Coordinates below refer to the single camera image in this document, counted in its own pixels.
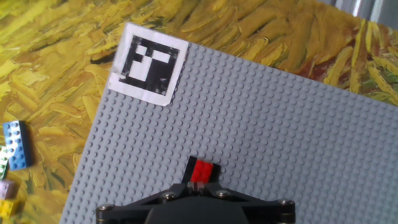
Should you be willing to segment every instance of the metal screw head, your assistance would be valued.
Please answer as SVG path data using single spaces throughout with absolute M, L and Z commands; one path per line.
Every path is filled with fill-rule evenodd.
M 171 200 L 171 199 L 175 198 L 175 193 L 174 192 L 164 192 L 162 194 L 162 197 L 166 200 Z
M 188 188 L 191 188 L 191 189 L 193 189 L 194 186 L 195 186 L 195 185 L 193 184 L 193 182 L 190 182 L 190 181 L 189 181 L 188 184 L 187 184 L 187 187 L 188 187 Z
M 290 199 L 279 199 L 278 203 L 280 203 L 281 205 L 293 205 L 294 201 L 290 200 Z
M 229 192 L 226 190 L 217 190 L 216 195 L 219 198 L 225 198 L 225 197 L 229 196 Z
M 104 204 L 104 205 L 100 205 L 98 207 L 98 210 L 106 211 L 106 210 L 109 210 L 109 209 L 111 209 L 113 207 L 114 207 L 114 205 L 112 205 L 112 204 Z

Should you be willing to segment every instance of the lego brick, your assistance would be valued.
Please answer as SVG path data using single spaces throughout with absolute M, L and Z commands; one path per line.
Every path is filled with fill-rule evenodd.
M 0 180 L 3 180 L 6 177 L 8 159 L 11 156 L 8 152 L 9 151 L 6 146 L 0 146 Z
M 9 158 L 10 170 L 25 169 L 32 165 L 29 140 L 23 121 L 11 121 L 3 124 L 6 146 L 13 155 Z
M 10 199 L 15 196 L 15 184 L 11 180 L 0 181 L 0 199 Z
M 0 200 L 0 217 L 10 218 L 12 217 L 18 208 L 18 200 Z
M 190 156 L 181 183 L 217 182 L 221 167 L 218 164 L 201 161 Z
M 181 182 L 189 156 L 297 223 L 398 219 L 397 107 L 190 44 L 170 105 L 104 90 L 60 223 Z
M 203 182 L 204 184 L 207 184 L 210 180 L 212 170 L 213 165 L 211 163 L 197 161 L 193 170 L 191 182 Z

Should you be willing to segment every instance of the black and white marker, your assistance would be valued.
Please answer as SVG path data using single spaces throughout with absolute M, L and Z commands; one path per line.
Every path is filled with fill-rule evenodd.
M 127 23 L 114 58 L 109 89 L 155 105 L 171 102 L 188 42 Z

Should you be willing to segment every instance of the green lego brick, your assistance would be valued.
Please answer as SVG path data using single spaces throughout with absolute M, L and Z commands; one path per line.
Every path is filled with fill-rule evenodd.
M 12 152 L 6 146 L 0 146 L 0 180 L 6 177 L 8 159 L 12 156 Z

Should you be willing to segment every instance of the blue lego brick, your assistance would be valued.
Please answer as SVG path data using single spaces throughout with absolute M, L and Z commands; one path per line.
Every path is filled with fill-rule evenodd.
M 10 170 L 25 169 L 32 165 L 26 125 L 23 121 L 11 121 L 3 124 L 6 147 L 12 154 L 9 158 Z

